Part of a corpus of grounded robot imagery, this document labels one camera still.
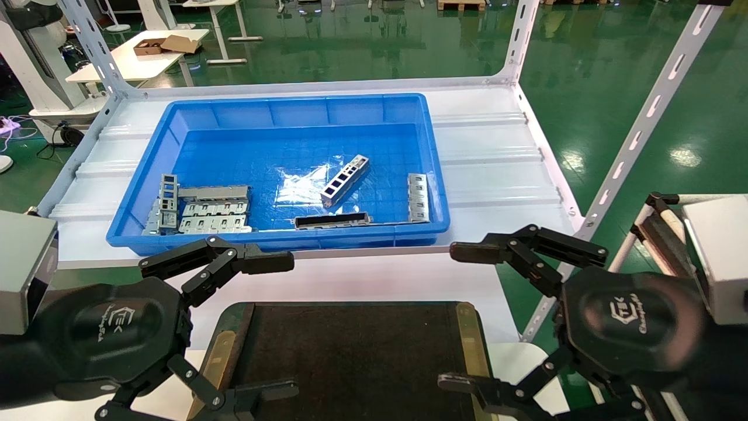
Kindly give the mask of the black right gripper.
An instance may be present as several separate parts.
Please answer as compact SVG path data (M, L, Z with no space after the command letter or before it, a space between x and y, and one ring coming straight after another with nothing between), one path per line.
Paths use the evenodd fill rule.
M571 351L557 349L518 385L476 375L438 376L441 389L473 395L484 413L516 420L645 420L646 405L635 395L558 414L544 410L535 395L569 366L597 385L622 381L673 389L685 383L708 330L702 298L686 280L603 270L606 248L547 227L488 233L477 243L455 241L449 255L457 262L508 264L547 298L560 296L563 305L563 337ZM563 275L544 257L587 268L563 284Z

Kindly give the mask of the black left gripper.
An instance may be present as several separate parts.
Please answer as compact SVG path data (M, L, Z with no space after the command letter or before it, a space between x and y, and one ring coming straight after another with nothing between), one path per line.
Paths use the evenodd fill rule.
M202 305L237 274L280 274L294 267L290 251L267 253L256 243L210 236L142 259L140 282L63 294L35 318L51 397L83 401L117 390L96 411L98 420L160 420L131 406L175 375L203 403L195 420L255 420L260 403L299 394L297 382L218 390L182 355L192 331L189 306ZM163 282L197 268L181 294Z

